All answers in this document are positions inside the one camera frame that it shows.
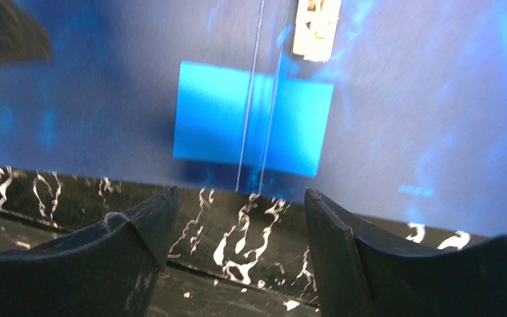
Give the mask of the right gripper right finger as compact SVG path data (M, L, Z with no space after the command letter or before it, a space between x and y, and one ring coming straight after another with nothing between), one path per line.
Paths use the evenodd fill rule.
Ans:
M306 190L322 316L507 316L507 235L445 252Z

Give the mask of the blue plastic folder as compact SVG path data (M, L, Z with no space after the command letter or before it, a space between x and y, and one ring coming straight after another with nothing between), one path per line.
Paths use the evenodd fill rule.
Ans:
M507 1L20 1L53 59L0 67L0 164L507 233Z

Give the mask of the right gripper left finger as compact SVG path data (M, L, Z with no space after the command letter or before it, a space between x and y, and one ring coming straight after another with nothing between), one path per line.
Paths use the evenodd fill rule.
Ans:
M0 316L144 316L179 209L168 188L77 232L0 252Z

